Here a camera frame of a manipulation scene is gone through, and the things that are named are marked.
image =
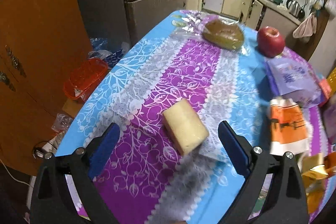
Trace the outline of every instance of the electric kettle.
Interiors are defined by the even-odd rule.
[[[291,15],[298,18],[301,6],[296,0],[287,0],[286,7]]]

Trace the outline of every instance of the orange cabinet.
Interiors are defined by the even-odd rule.
[[[77,0],[0,0],[0,157],[36,175],[34,144],[50,140],[63,82],[92,50]]]

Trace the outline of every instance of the red apple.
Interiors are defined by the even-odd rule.
[[[259,51],[267,57],[277,56],[285,47],[285,40],[279,31],[270,26],[259,29],[257,42]]]

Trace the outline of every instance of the orange package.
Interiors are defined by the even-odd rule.
[[[290,151],[294,155],[309,150],[312,126],[292,99],[281,97],[270,101],[271,147],[270,154],[282,156]]]

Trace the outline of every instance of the purple package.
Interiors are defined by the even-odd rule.
[[[266,73],[274,96],[292,98],[304,108],[320,104],[321,88],[305,64],[289,58],[266,61]]]

